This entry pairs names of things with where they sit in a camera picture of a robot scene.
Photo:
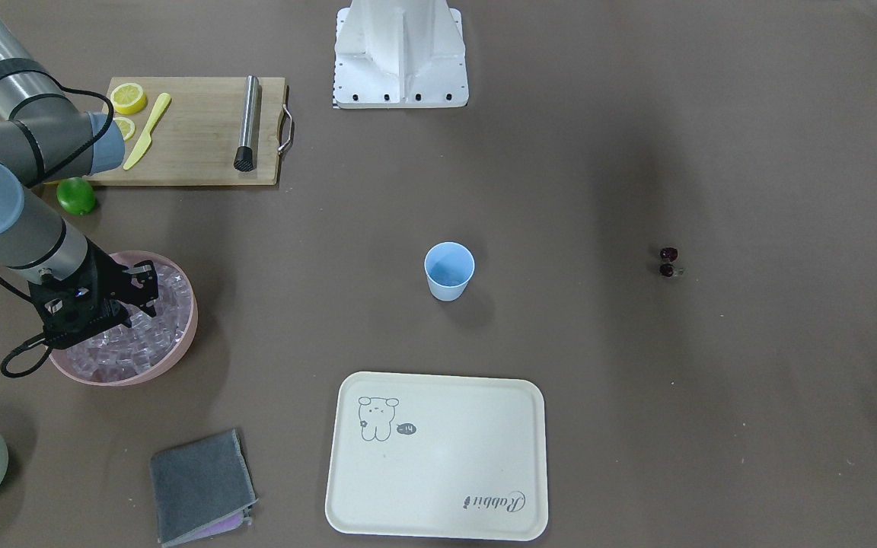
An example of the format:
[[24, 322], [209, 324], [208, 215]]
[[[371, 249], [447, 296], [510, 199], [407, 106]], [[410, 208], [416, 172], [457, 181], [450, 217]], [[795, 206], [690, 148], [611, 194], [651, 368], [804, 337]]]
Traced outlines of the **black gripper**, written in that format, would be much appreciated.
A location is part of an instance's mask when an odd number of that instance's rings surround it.
[[43, 322], [43, 346], [66, 349], [112, 327], [131, 327], [128, 304], [132, 315], [157, 317], [158, 275], [150, 259], [125, 265], [90, 245], [69, 277], [31, 283], [29, 298]]

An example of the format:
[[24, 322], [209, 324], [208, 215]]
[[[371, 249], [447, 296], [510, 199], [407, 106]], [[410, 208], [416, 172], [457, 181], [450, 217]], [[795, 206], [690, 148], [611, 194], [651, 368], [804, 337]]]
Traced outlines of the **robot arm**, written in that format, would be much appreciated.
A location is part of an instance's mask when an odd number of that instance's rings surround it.
[[0, 20], [0, 265], [27, 281], [20, 296], [43, 324], [33, 342], [51, 348], [131, 326], [129, 307], [153, 317], [159, 296], [151, 261], [118, 263], [34, 193], [124, 159], [112, 109], [80, 111], [73, 94]]

